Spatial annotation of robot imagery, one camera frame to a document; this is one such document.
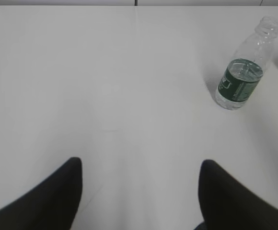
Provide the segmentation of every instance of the bottle label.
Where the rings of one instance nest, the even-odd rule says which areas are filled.
[[[219,93],[232,102],[245,102],[248,100],[258,81],[243,81],[231,75],[226,69],[222,80],[219,83]]]

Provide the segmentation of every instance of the white table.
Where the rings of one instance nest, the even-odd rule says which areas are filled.
[[[278,208],[277,67],[240,110],[209,93],[264,15],[278,7],[0,6],[0,208],[71,156],[74,230],[193,229],[206,158]]]

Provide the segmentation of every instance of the water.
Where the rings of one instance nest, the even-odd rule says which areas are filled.
[[[263,74],[262,68],[252,61],[233,60],[217,87],[217,103],[225,109],[239,109],[246,103]]]

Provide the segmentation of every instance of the bottle neck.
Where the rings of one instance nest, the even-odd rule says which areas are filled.
[[[278,20],[273,17],[264,17],[255,32],[264,40],[274,40],[278,36]]]

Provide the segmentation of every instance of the clear plastic bottle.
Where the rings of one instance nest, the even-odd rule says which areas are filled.
[[[237,49],[216,90],[216,101],[225,109],[242,107],[263,77],[270,62],[278,20],[264,17]]]

